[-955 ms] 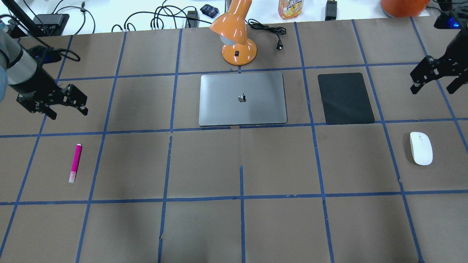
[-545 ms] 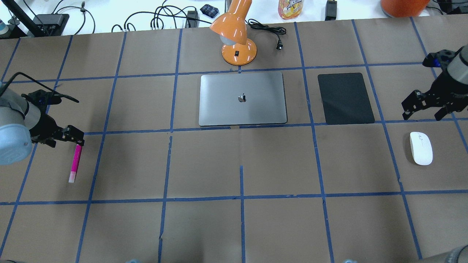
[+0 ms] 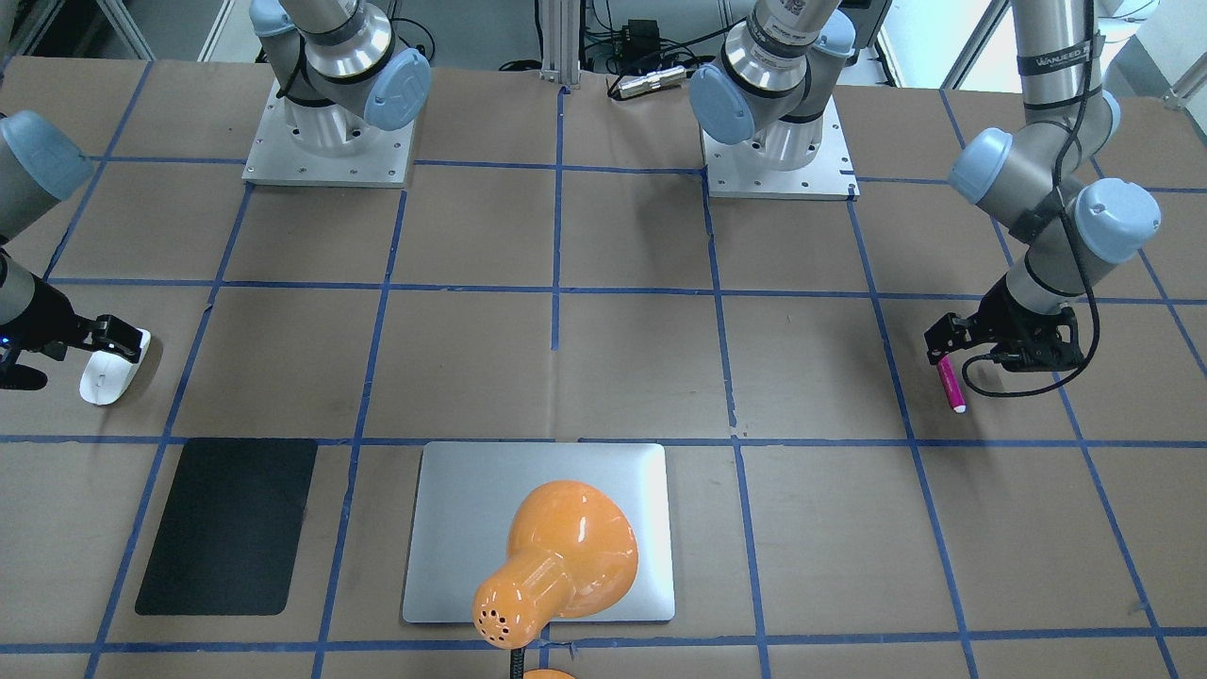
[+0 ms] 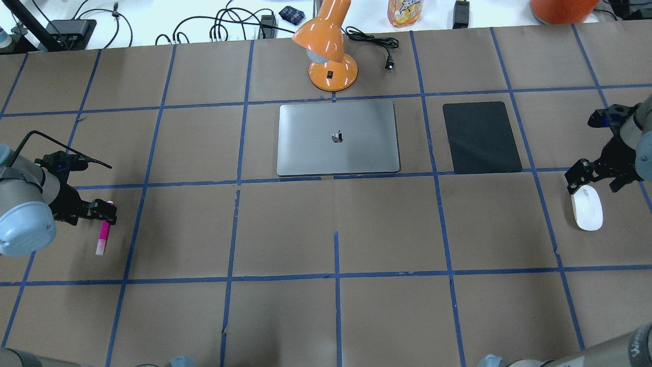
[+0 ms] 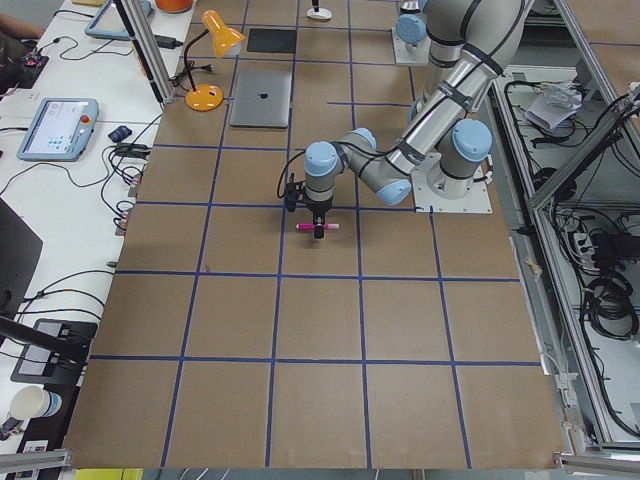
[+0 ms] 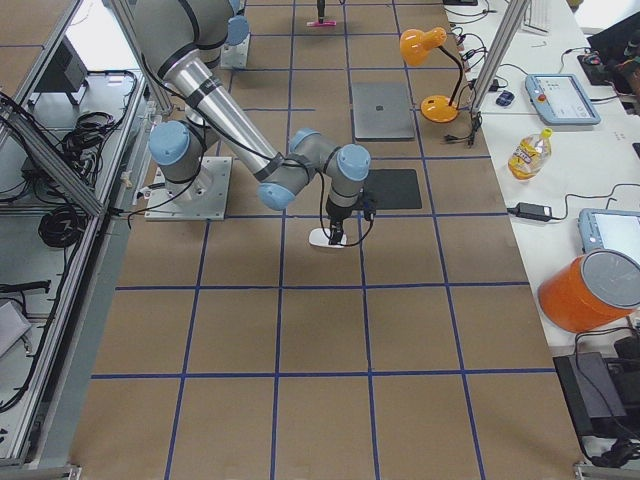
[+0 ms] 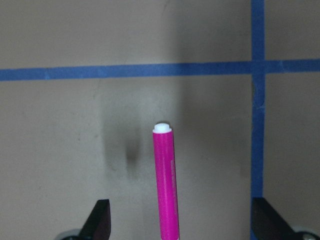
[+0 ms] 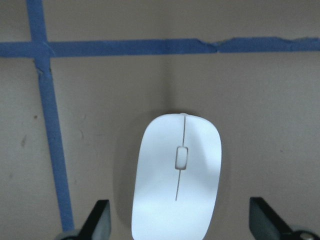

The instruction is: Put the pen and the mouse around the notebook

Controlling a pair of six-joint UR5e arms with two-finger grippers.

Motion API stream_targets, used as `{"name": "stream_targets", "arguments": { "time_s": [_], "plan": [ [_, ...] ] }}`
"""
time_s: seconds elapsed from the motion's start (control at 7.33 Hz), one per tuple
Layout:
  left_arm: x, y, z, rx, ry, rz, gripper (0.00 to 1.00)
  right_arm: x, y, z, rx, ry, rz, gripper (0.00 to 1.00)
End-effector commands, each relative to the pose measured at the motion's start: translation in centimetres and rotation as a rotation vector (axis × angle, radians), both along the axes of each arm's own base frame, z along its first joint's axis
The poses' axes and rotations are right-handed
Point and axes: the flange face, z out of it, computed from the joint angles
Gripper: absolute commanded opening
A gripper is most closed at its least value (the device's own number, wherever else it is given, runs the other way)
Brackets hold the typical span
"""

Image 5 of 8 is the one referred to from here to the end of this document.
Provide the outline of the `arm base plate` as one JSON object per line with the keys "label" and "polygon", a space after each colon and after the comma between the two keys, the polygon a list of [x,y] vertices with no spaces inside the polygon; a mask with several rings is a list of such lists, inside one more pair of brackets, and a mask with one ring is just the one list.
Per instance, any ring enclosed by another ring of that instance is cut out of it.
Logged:
{"label": "arm base plate", "polygon": [[412,195],[417,213],[491,214],[488,193],[491,172],[482,164],[492,165],[491,156],[475,164],[474,175],[454,179],[440,168],[439,153],[429,153],[421,165],[411,172]]}
{"label": "arm base plate", "polygon": [[400,66],[426,66],[429,60],[430,39],[425,36],[417,44],[413,45],[402,40],[396,32],[396,28],[391,29],[394,60]]}

